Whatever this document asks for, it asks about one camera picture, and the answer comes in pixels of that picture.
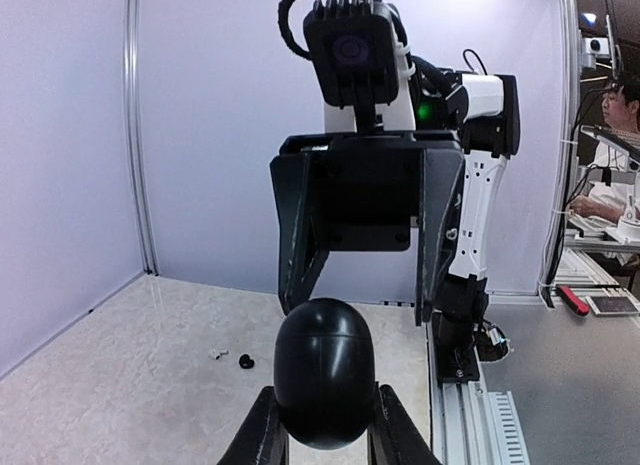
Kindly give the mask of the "black oval charging case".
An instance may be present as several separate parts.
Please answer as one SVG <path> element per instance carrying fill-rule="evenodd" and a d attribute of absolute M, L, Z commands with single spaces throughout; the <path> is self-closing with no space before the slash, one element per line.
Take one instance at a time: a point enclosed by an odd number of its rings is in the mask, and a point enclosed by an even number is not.
<path fill-rule="evenodd" d="M 276 338 L 273 382 L 280 419 L 298 442 L 336 450 L 356 441 L 371 421 L 376 389 L 363 316 L 331 298 L 294 308 Z"/>

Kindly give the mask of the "black wireless earbud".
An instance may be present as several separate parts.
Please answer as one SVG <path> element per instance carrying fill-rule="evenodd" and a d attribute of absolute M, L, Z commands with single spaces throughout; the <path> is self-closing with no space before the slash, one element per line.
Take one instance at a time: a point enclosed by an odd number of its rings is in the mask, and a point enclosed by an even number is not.
<path fill-rule="evenodd" d="M 251 369 L 255 365 L 255 361 L 248 354 L 241 355 L 238 363 L 242 369 Z"/>

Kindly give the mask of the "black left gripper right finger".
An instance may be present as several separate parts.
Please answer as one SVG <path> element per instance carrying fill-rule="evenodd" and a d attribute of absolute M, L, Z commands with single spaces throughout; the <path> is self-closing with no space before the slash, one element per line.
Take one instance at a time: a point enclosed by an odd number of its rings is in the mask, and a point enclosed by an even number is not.
<path fill-rule="evenodd" d="M 439 465 L 390 385 L 376 389 L 367 429 L 367 461 L 372 465 Z"/>

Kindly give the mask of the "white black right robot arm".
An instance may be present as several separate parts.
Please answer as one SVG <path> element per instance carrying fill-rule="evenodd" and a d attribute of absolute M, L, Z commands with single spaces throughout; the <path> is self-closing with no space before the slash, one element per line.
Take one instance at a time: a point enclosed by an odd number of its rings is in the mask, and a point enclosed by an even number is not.
<path fill-rule="evenodd" d="M 480 377 L 475 333 L 488 305 L 489 219 L 520 143 L 512 75 L 448 73 L 448 97 L 413 132 L 297 135 L 270 165 L 279 221 L 278 297 L 307 301 L 331 252 L 416 245 L 415 314 L 431 323 L 442 383 Z"/>

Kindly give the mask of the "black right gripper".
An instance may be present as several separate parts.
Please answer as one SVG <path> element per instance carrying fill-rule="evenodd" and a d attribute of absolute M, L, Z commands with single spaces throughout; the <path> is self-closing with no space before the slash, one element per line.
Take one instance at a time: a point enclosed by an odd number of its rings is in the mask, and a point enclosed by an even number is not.
<path fill-rule="evenodd" d="M 290 136 L 270 171 L 285 313 L 310 298 L 329 250 L 404 251 L 416 227 L 415 324 L 430 320 L 459 224 L 464 157 L 451 134 Z"/>

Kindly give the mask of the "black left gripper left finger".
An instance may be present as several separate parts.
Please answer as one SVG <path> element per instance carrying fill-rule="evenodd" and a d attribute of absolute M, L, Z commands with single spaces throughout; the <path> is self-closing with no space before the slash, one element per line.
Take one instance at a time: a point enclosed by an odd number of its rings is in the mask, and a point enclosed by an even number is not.
<path fill-rule="evenodd" d="M 287 465 L 289 434 L 279 417 L 273 386 L 258 394 L 218 465 Z"/>

